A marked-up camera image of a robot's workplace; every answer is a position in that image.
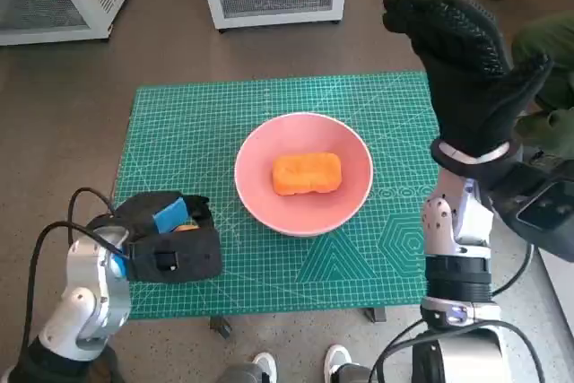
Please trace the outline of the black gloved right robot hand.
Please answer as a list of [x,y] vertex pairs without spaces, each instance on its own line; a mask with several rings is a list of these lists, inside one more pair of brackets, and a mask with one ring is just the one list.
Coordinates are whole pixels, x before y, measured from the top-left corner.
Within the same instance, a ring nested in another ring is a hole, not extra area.
[[552,60],[536,51],[510,63],[492,15],[466,0],[383,0],[383,7],[385,28],[407,36],[424,65],[440,139],[473,158],[508,142]]

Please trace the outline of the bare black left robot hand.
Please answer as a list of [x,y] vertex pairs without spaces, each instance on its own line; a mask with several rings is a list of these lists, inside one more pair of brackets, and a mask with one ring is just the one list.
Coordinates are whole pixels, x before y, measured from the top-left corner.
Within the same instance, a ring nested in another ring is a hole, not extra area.
[[130,228],[134,239],[172,232],[190,221],[198,228],[212,228],[209,202],[208,197],[178,191],[142,192],[121,204],[116,217]]

